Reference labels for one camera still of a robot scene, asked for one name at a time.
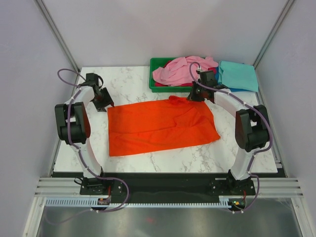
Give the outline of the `orange t shirt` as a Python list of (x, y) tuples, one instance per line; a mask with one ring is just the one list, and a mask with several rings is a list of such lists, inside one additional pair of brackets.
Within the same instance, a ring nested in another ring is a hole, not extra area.
[(177, 96), (109, 108), (108, 131), (111, 157), (205, 145), (221, 138), (204, 102)]

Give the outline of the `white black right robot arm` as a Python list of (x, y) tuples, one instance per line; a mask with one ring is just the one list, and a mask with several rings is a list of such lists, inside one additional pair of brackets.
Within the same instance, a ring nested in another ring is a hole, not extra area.
[(272, 146), (272, 131), (267, 109), (263, 105), (252, 106), (226, 86), (219, 84), (213, 71), (197, 69), (198, 78), (194, 79), (188, 100), (203, 102), (209, 100), (225, 109), (235, 118), (235, 140), (238, 152), (232, 168), (229, 170), (227, 191), (238, 194), (244, 188), (243, 180), (251, 177), (251, 167), (258, 153)]

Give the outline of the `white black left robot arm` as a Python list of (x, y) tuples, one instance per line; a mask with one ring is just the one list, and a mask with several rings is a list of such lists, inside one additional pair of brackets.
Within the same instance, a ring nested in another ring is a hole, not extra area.
[(75, 152), (83, 177), (74, 182), (80, 185), (81, 195), (109, 195), (109, 182), (103, 179), (103, 168), (97, 161), (90, 143), (91, 126), (86, 107), (93, 104), (98, 112), (106, 112), (114, 102), (103, 88), (103, 79), (96, 73), (88, 73), (83, 83), (75, 85), (74, 95), (64, 104), (55, 106), (55, 118), (59, 139)]

